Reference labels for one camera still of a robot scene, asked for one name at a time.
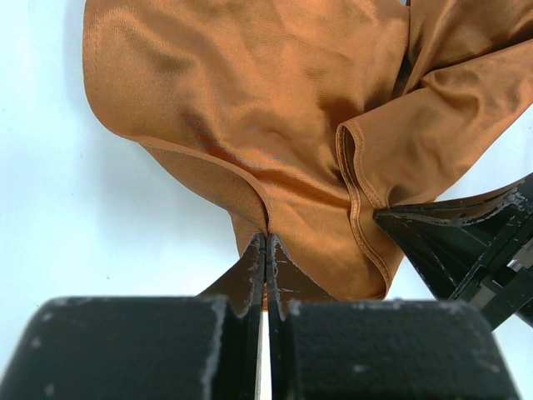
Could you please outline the orange satin napkin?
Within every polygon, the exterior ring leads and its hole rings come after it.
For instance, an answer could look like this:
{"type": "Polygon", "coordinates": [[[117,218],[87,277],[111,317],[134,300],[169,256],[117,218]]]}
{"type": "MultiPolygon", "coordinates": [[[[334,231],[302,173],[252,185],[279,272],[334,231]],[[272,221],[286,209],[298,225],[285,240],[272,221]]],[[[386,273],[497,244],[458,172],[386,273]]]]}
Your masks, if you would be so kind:
{"type": "Polygon", "coordinates": [[[382,299],[375,210],[429,203],[532,102],[529,1],[89,1],[102,125],[274,233],[338,300],[382,299]]]}

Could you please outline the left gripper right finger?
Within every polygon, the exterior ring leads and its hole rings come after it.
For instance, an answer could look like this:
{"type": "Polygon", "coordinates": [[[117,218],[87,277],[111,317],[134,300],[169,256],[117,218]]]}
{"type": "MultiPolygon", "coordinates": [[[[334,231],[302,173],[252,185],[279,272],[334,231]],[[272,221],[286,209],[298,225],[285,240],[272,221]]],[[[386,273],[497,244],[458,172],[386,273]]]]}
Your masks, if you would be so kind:
{"type": "Polygon", "coordinates": [[[487,321],[464,302],[336,302],[266,240],[275,399],[516,399],[487,321]]]}

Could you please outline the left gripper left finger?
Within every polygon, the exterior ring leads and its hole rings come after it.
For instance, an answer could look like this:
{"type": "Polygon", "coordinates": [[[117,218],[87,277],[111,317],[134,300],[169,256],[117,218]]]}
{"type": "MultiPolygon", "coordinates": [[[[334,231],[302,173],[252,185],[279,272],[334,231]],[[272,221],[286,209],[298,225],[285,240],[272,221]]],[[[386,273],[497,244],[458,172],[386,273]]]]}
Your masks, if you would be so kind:
{"type": "Polygon", "coordinates": [[[19,399],[253,399],[265,238],[195,297],[57,297],[16,350],[19,399]]]}

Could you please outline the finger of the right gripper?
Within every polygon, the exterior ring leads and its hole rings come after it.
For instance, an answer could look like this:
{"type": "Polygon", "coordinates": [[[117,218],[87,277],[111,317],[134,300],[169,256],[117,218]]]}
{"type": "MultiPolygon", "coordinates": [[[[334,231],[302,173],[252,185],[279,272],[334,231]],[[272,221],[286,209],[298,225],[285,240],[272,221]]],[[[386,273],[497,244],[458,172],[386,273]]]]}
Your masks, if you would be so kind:
{"type": "Polygon", "coordinates": [[[376,224],[438,300],[476,308],[492,328],[532,323],[532,176],[474,197],[395,206],[376,224]]]}

